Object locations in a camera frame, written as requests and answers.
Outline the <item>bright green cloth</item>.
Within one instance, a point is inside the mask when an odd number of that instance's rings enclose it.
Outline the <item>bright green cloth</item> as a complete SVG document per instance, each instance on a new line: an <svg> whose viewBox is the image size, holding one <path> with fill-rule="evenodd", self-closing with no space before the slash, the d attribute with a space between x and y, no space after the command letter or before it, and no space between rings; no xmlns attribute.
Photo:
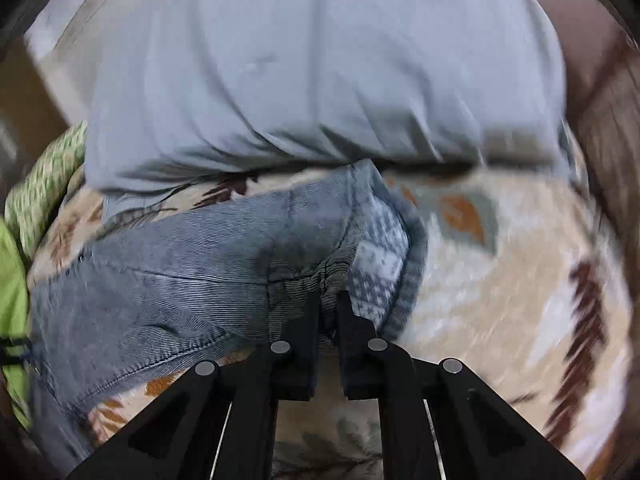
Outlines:
<svg viewBox="0 0 640 480"><path fill-rule="evenodd" d="M21 338L27 334L28 291L23 260L15 240L1 221L0 240L1 337ZM30 427L28 377L22 364L2 366L14 415L21 425Z"/></svg>

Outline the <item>grey denim pants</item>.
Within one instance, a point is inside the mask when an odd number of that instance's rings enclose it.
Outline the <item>grey denim pants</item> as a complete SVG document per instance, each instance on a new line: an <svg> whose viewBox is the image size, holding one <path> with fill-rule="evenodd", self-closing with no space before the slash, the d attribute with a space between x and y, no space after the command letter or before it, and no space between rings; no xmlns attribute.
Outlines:
<svg viewBox="0 0 640 480"><path fill-rule="evenodd" d="M183 212L133 212L30 293L32 437L71 471L91 453L96 404L268 344L313 292L323 337L347 290L358 315L396 338L426 250L416 207L367 161Z"/></svg>

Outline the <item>cream leaf-print blanket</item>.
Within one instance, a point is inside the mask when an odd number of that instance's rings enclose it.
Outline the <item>cream leaf-print blanket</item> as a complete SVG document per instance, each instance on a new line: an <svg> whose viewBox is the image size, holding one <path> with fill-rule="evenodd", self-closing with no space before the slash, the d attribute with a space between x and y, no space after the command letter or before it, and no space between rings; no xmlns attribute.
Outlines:
<svg viewBox="0 0 640 480"><path fill-rule="evenodd" d="M191 209L221 205L319 180L329 170L235 176L188 186L158 206L102 228L104 198L88 184L70 197L35 255L32 299L70 276L84 246ZM420 212L425 270L398 344L412 356L465 362L559 449L587 479L602 479L632 359L631 300L620 257L591 204L568 182L524 171L472 169L460 177L383 172ZM188 367L157 367L149 380L88 401L89 450L106 442ZM340 399L326 363L317 396L287 403L278 417L274 476L382 479L373 401Z"/></svg>

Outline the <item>green patterned cloth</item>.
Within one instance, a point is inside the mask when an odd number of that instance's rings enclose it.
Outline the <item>green patterned cloth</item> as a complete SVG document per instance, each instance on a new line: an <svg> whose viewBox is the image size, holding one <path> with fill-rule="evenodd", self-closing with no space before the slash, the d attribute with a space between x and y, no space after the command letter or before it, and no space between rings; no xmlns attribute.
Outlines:
<svg viewBox="0 0 640 480"><path fill-rule="evenodd" d="M50 214L84 163L87 129L88 124L80 122L51 142L6 198L4 222L27 260L34 258Z"/></svg>

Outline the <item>brown striped pillow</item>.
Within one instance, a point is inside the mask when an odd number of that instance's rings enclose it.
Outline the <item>brown striped pillow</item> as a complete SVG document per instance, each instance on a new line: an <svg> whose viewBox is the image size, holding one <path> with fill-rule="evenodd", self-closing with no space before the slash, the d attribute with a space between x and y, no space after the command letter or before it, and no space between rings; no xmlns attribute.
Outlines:
<svg viewBox="0 0 640 480"><path fill-rule="evenodd" d="M570 72L567 116L639 288L639 47L618 36Z"/></svg>

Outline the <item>light blue pillow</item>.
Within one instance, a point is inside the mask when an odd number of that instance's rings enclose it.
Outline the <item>light blue pillow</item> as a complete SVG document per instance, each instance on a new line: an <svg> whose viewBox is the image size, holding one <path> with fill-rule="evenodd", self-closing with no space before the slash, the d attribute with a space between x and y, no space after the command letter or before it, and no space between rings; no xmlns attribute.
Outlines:
<svg viewBox="0 0 640 480"><path fill-rule="evenodd" d="M151 195L291 162L559 166L536 0L142 0L104 51L89 183Z"/></svg>

